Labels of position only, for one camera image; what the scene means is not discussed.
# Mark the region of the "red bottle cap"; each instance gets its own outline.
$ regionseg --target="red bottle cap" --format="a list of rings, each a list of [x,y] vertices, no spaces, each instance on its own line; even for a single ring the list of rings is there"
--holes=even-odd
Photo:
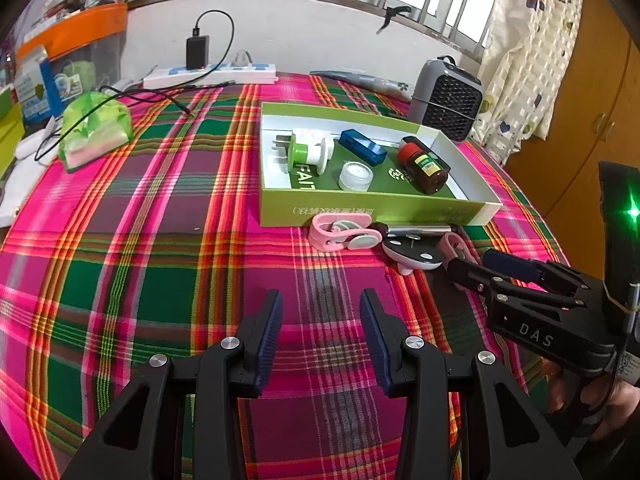
[[[398,162],[405,165],[412,155],[421,151],[420,146],[412,142],[408,142],[398,151]]]

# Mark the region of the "yellow shelf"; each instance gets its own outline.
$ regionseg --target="yellow shelf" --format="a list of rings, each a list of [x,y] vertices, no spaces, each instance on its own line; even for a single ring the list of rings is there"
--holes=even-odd
[[[20,105],[14,107],[0,120],[0,176],[14,158],[15,145],[24,135]]]

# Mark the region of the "floral curtain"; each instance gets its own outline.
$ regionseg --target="floral curtain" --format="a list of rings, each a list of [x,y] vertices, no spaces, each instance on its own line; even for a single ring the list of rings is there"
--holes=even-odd
[[[472,138],[505,164],[546,138],[574,50],[582,0],[496,0],[478,77],[486,91]]]

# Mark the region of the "plaid tablecloth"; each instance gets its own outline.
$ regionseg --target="plaid tablecloth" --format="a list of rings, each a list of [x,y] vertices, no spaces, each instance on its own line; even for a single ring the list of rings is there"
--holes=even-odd
[[[365,287],[440,349],[491,350],[540,401],[538,359],[489,332],[479,297],[442,269],[403,277],[380,247],[318,253],[302,229],[258,224],[261,102],[371,113],[405,104],[298,75],[180,100],[194,117],[137,105],[130,145],[74,174],[55,161],[2,246],[0,421],[42,478],[60,477],[137,366],[233,334],[268,288],[282,292],[284,323],[263,397],[240,404],[249,478],[393,477],[404,400],[375,385],[358,319]],[[489,225],[466,229],[472,251],[563,261],[509,177],[478,147],[461,150],[504,203]],[[453,442],[455,397],[450,412]],[[187,428],[185,478],[190,438]]]

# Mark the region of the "pink clip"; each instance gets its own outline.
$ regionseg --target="pink clip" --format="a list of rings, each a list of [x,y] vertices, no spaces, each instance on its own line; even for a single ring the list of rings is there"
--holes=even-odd
[[[446,233],[438,242],[437,247],[440,249],[442,254],[444,254],[443,264],[445,269],[447,268],[447,265],[449,265],[449,262],[453,260],[453,258],[462,258],[474,263],[478,262],[472,256],[469,248],[465,244],[465,241],[455,233]],[[458,288],[458,290],[466,290],[466,288],[462,285],[459,285],[457,283],[454,283],[454,285]]]
[[[345,225],[334,226],[334,222],[340,221]],[[348,228],[349,223],[359,227]],[[318,251],[328,253],[342,249],[370,249],[382,241],[382,235],[374,229],[366,229],[369,224],[371,216],[364,213],[322,213],[311,220],[309,243]]]

